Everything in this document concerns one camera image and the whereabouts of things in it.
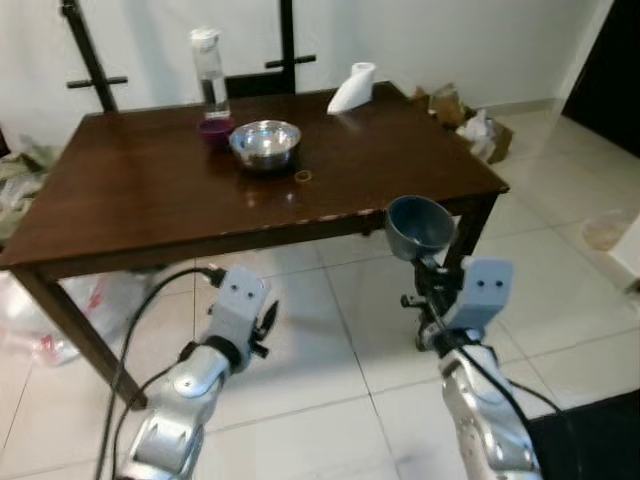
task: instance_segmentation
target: purple cup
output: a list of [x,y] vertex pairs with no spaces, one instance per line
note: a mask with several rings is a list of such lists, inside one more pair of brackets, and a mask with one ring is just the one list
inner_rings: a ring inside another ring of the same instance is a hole
[[198,125],[200,136],[215,152],[229,150],[229,135],[233,132],[235,122],[232,118],[210,118]]

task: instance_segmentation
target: stainless steel bowl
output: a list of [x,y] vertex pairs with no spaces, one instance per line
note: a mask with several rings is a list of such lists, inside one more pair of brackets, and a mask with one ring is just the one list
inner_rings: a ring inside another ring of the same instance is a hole
[[244,168],[260,172],[290,165],[302,134],[295,125],[278,120],[261,120],[236,128],[229,144]]

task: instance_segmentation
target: dark floor mat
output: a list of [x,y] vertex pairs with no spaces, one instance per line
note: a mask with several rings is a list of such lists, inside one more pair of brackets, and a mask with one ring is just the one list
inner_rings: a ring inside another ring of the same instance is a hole
[[[583,480],[640,479],[639,409],[635,391],[566,411],[579,442]],[[532,435],[545,480],[578,478],[574,441],[562,416],[534,420]]]

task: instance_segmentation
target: wooden table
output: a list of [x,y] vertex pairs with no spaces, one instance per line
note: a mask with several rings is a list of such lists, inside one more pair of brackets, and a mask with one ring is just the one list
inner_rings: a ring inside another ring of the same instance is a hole
[[[389,83],[370,104],[325,114],[332,92],[232,102],[237,124],[283,119],[302,130],[313,178],[255,178],[212,155],[197,106],[87,116],[0,255],[107,381],[117,359],[59,286],[65,277],[368,233],[391,200],[417,194],[461,215],[447,262],[472,253],[507,185]],[[137,386],[127,373],[121,395]]]

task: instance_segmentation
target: clear plastic bottle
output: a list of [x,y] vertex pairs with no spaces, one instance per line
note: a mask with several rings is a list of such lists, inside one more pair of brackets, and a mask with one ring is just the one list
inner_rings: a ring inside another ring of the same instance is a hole
[[225,85],[218,39],[220,32],[202,27],[191,32],[191,48],[205,105],[205,117],[229,118],[229,99]]

